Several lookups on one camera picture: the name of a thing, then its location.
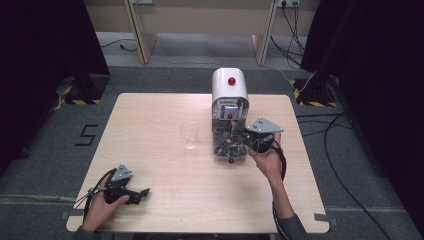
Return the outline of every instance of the yellow and black hazard tape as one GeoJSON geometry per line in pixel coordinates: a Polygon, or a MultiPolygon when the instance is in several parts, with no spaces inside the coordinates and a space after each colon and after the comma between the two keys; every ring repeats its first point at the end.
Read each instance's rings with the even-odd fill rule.
{"type": "Polygon", "coordinates": [[[88,105],[99,104],[100,100],[62,99],[62,104],[88,105]]]}
{"type": "Polygon", "coordinates": [[[74,105],[88,105],[88,104],[99,104],[100,99],[71,99],[68,94],[71,92],[72,86],[66,88],[63,97],[62,104],[74,104],[74,105]]]}
{"type": "MultiPolygon", "coordinates": [[[[292,84],[292,86],[295,86],[296,81],[291,80],[290,83],[292,84]]],[[[312,106],[312,107],[336,107],[337,106],[336,102],[334,102],[330,96],[328,96],[328,99],[325,99],[325,100],[305,101],[302,97],[302,92],[299,92],[298,89],[294,90],[294,97],[296,99],[297,104],[301,106],[312,106]]]]}

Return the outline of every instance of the black cord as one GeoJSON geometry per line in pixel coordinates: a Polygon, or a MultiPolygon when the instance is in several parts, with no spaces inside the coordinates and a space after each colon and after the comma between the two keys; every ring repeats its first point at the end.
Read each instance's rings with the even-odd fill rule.
{"type": "Polygon", "coordinates": [[[102,178],[100,178],[100,180],[97,182],[96,186],[94,186],[94,188],[92,188],[92,191],[89,191],[88,195],[87,195],[87,201],[85,202],[85,208],[84,208],[84,216],[83,219],[85,219],[85,217],[88,214],[88,210],[90,209],[90,204],[91,204],[91,200],[94,197],[94,191],[96,191],[99,188],[100,183],[102,183],[103,179],[105,179],[105,177],[108,174],[112,174],[116,171],[116,168],[109,170],[107,173],[105,173],[105,175],[103,175],[102,178]]]}
{"type": "Polygon", "coordinates": [[[384,234],[384,236],[386,236],[387,239],[391,239],[390,236],[386,233],[386,231],[383,229],[383,227],[377,222],[377,220],[368,212],[368,210],[353,196],[353,194],[347,189],[346,185],[342,182],[341,178],[339,177],[338,173],[336,172],[336,169],[333,166],[333,163],[331,161],[330,155],[328,153],[328,149],[327,149],[327,135],[328,135],[328,130],[332,127],[332,125],[334,124],[334,122],[337,121],[337,119],[341,116],[343,116],[345,113],[341,113],[339,114],[337,117],[335,117],[333,119],[333,121],[331,121],[330,125],[327,127],[327,129],[325,130],[325,134],[324,134],[324,150],[325,150],[325,155],[327,157],[328,163],[330,164],[331,170],[333,171],[335,177],[337,178],[337,181],[340,183],[340,185],[343,187],[343,189],[346,191],[347,194],[349,194],[349,196],[352,198],[353,201],[356,202],[356,204],[358,204],[358,206],[365,212],[365,214],[368,215],[368,217],[375,223],[375,225],[377,225],[377,227],[381,230],[381,232],[384,234]]]}
{"type": "Polygon", "coordinates": [[[304,117],[322,117],[322,116],[338,116],[340,114],[344,114],[345,112],[341,113],[323,113],[323,114],[307,114],[307,115],[298,115],[296,118],[304,118],[304,117]]]}
{"type": "MultiPolygon", "coordinates": [[[[353,129],[353,127],[347,127],[347,126],[341,125],[341,123],[344,123],[344,122],[347,122],[347,121],[350,121],[350,120],[344,120],[344,121],[341,121],[339,123],[333,124],[332,127],[336,127],[337,126],[337,127],[342,127],[342,128],[346,128],[346,129],[353,129]]],[[[306,123],[306,122],[318,122],[318,123],[330,124],[329,122],[318,121],[318,120],[299,121],[298,123],[306,123]]],[[[321,130],[321,131],[317,131],[317,132],[313,132],[313,133],[304,134],[304,135],[302,135],[302,137],[312,136],[312,135],[319,134],[319,133],[322,133],[322,132],[325,132],[325,131],[326,131],[326,129],[321,130]]]]}
{"type": "Polygon", "coordinates": [[[275,47],[277,48],[277,50],[281,53],[281,54],[283,54],[283,56],[285,56],[286,58],[287,58],[287,62],[288,62],[288,60],[290,59],[290,61],[292,61],[293,63],[295,63],[296,65],[298,65],[298,66],[300,66],[300,63],[296,60],[296,59],[294,59],[292,56],[290,56],[289,54],[295,54],[295,55],[298,55],[298,56],[302,56],[302,55],[300,55],[300,54],[296,54],[296,53],[293,53],[293,52],[290,52],[290,51],[287,51],[287,50],[285,50],[284,48],[282,48],[282,47],[280,47],[275,41],[274,41],[274,38],[272,37],[272,36],[270,36],[270,39],[271,39],[271,41],[274,43],[274,45],[275,45],[275,47]]]}
{"type": "Polygon", "coordinates": [[[284,18],[285,18],[285,19],[286,19],[286,21],[287,21],[287,24],[288,24],[288,25],[289,25],[289,27],[290,27],[290,31],[292,32],[292,40],[294,40],[294,41],[298,44],[299,48],[301,48],[301,49],[303,49],[303,50],[304,50],[304,48],[303,48],[303,46],[302,46],[302,43],[300,43],[299,38],[298,38],[298,36],[297,36],[297,21],[298,21],[298,18],[299,18],[299,16],[298,16],[299,8],[298,8],[298,7],[295,7],[295,29],[296,29],[296,31],[295,31],[295,30],[293,30],[293,27],[292,27],[292,25],[291,25],[291,23],[290,23],[289,19],[287,18],[287,15],[286,15],[286,12],[284,11],[284,9],[285,9],[285,8],[283,8],[283,15],[284,15],[284,18]]]}
{"type": "Polygon", "coordinates": [[[106,45],[102,45],[102,46],[100,46],[100,47],[104,48],[104,47],[110,46],[110,45],[112,45],[112,44],[114,44],[114,43],[117,43],[117,42],[120,42],[120,41],[135,41],[135,40],[134,40],[134,39],[126,39],[126,38],[123,38],[123,39],[119,39],[119,40],[116,40],[116,41],[110,42],[110,43],[108,43],[108,44],[106,44],[106,45]]]}
{"type": "Polygon", "coordinates": [[[135,52],[135,51],[137,51],[137,48],[136,49],[128,49],[128,48],[126,48],[126,47],[124,47],[124,45],[119,45],[119,47],[121,48],[121,49],[125,49],[125,50],[127,50],[128,52],[135,52]]]}

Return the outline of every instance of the sleeve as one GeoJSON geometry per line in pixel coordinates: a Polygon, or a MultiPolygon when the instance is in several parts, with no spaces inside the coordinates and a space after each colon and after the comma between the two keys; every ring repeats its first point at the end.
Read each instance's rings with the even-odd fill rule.
{"type": "Polygon", "coordinates": [[[89,233],[84,231],[82,227],[79,227],[72,240],[100,240],[101,238],[102,235],[99,232],[89,233]]]}
{"type": "Polygon", "coordinates": [[[290,218],[279,219],[277,216],[277,212],[275,211],[274,204],[272,205],[272,213],[274,215],[275,225],[277,226],[277,231],[281,239],[307,239],[308,234],[306,233],[302,222],[296,214],[290,218]]]}

